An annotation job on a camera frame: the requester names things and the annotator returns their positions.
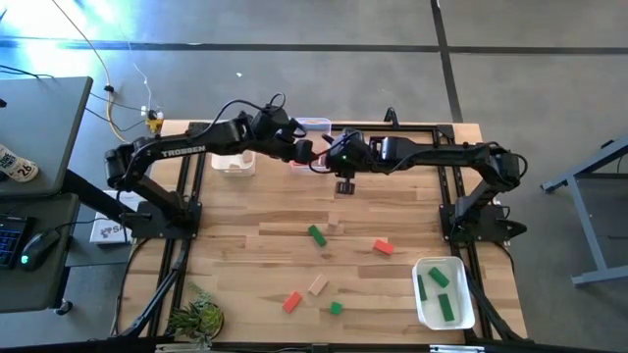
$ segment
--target box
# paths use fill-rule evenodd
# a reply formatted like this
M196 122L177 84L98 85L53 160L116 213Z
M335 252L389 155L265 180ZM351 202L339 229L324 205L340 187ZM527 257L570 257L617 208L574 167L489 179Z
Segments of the box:
M436 267L449 279L449 284L442 288L428 272ZM417 276L423 280L427 299L421 301ZM412 282L419 322L430 329L464 329L475 325L475 315L471 305L471 295L464 272L464 263L457 257L432 257L417 261L412 268ZM446 322L439 303L439 294L447 294L453 321Z

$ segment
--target orange block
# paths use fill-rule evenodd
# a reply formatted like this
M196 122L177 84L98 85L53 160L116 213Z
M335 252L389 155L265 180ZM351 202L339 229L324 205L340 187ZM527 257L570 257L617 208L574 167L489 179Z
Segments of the orange block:
M373 249L380 250L381 252L391 255L394 251L394 245L388 244L382 240L375 240L375 244L373 244Z
M318 295L318 293L323 290L328 281L329 280L325 276L318 275L312 285L310 285L310 288L308 290L310 291L310 293Z
M289 314L294 310L298 302L301 301L301 294L299 294L296 290L286 299L284 302L284 310Z

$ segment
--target concrete floor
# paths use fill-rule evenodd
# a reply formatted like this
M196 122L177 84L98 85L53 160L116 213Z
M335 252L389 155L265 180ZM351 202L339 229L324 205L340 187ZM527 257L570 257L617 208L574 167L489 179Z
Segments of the concrete floor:
M9 2L0 35L76 38L47 1ZM429 0L123 0L60 1L90 39L158 43L395 44L438 43ZM628 46L628 3L621 0L441 0L449 45ZM104 75L93 53L63 50L52 40L0 48L0 64L55 76ZM451 122L438 53L311 53L221 51L101 51L120 93L119 102L146 104L146 73L153 104L168 119L212 117L234 98L263 102L288 95L293 116L333 120L382 118L395 106L406 122ZM513 220L528 232L512 242L517 287L531 338L550 344L628 351L628 280L581 289L570 276L594 268L566 190L545 195L539 184L582 161L609 139L628 133L628 57L451 56L462 117L479 123L485 140L523 154L530 172L503 195ZM104 113L102 102L89 107ZM117 108L129 126L136 112ZM132 139L143 127L126 133ZM85 114L71 168L105 187L102 153L118 144L105 123ZM82 215L88 218L88 212ZM88 227L78 232L89 231ZM613 242L628 249L628 240ZM628 259L615 257L625 265ZM74 269L66 317L36 312L0 316L0 345L105 337L122 266ZM40 332L33 337L23 327Z

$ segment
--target wooden tabletop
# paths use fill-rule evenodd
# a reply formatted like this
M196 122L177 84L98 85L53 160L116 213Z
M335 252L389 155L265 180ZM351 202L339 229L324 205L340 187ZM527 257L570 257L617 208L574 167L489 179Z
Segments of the wooden tabletop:
M166 121L163 134L184 132L188 123ZM478 125L453 126L456 143L482 140ZM432 141L424 132L393 134ZM180 165L181 158L157 162L151 177L174 190ZM470 169L462 174L470 192L480 177ZM359 174L355 194L350 196L334 193L336 181L333 176L296 175L289 165L261 155L256 158L255 176L222 176L211 168L208 155L200 196L201 230L192 242L185 280L211 292L224 310L226 324L218 340L463 342L461 331L434 331L417 320L411 268L420 258L449 255L441 241L436 168L417 167L391 176ZM308 235L311 225L325 234L325 248ZM394 253L374 253L375 239L394 244ZM491 243L477 247L487 296L512 329L526 336L508 258ZM155 291L163 248L163 240L153 239L135 256L124 293L121 329L129 326ZM313 296L307 289L319 274L330 282ZM282 305L294 290L303 300L287 314ZM186 287L182 303L192 297ZM170 301L169 295L160 332ZM332 301L344 306L339 316L329 313Z

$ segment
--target transparent container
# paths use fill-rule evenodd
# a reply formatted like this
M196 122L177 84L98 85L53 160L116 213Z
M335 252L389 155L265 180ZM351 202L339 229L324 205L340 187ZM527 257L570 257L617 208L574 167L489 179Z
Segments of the transparent container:
M251 177L255 174L255 152L232 156L212 154L212 168L225 177Z
M330 147L330 144L323 139L323 134L332 134L332 122L325 118L295 118L300 122L307 130L307 135L304 138L312 141L312 152L321 153ZM314 174L307 165L290 162L292 171L299 174ZM316 171L324 172L327 170L325 167L324 156L321 156L317 161L312 162L312 168Z
M437 268L449 279L449 284L442 288L428 275L428 271ZM419 281L421 275L427 299L421 301ZM417 261L412 268L412 283L419 322L431 329L463 329L475 325L475 315L471 305L471 295L467 286L462 260L453 256L430 257ZM441 311L439 294L449 298L453 321L446 322Z

